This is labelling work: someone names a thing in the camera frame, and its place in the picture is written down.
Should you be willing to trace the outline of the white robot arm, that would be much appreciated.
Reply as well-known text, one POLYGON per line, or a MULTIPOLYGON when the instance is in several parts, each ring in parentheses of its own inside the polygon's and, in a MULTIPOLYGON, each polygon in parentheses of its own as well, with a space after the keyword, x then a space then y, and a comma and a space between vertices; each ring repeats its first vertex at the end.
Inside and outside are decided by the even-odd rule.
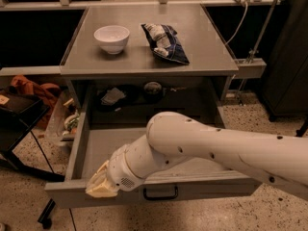
POLYGON ((308 199, 307 139, 218 129, 174 112, 151 117, 143 136, 121 146, 93 174, 86 193, 101 198, 130 192, 151 174, 190 158, 211 160, 308 199))

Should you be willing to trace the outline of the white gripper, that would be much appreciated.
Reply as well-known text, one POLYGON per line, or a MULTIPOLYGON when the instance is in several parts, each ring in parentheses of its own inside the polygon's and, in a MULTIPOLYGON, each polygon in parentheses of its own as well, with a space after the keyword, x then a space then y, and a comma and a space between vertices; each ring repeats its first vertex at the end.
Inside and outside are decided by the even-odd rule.
POLYGON ((144 180, 136 176, 126 162, 128 145, 115 151, 91 177, 86 185, 86 194, 94 198, 116 197, 119 190, 130 192, 142 185, 144 180))

